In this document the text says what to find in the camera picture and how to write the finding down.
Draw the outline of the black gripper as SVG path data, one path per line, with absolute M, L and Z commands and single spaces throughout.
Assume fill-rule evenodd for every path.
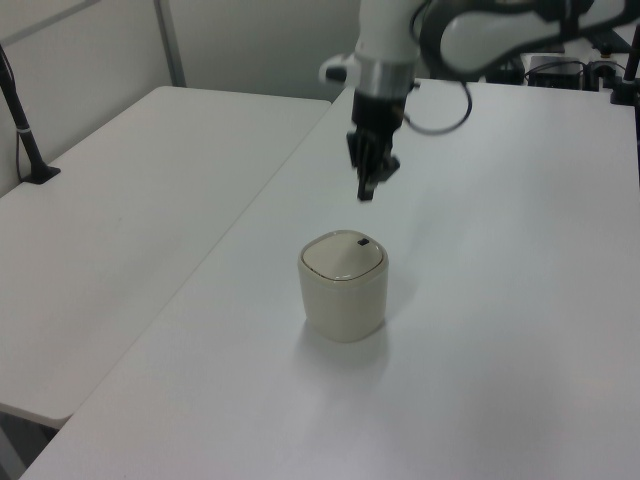
M 400 167 L 391 147 L 402 124 L 405 105 L 406 98 L 380 99 L 358 90 L 354 92 L 351 119 L 355 131 L 346 138 L 351 165 L 358 177 L 357 198 L 361 202 L 371 201 L 374 188 L 385 183 Z M 374 148 L 366 133 L 382 144 Z M 373 187 L 369 185 L 372 169 Z

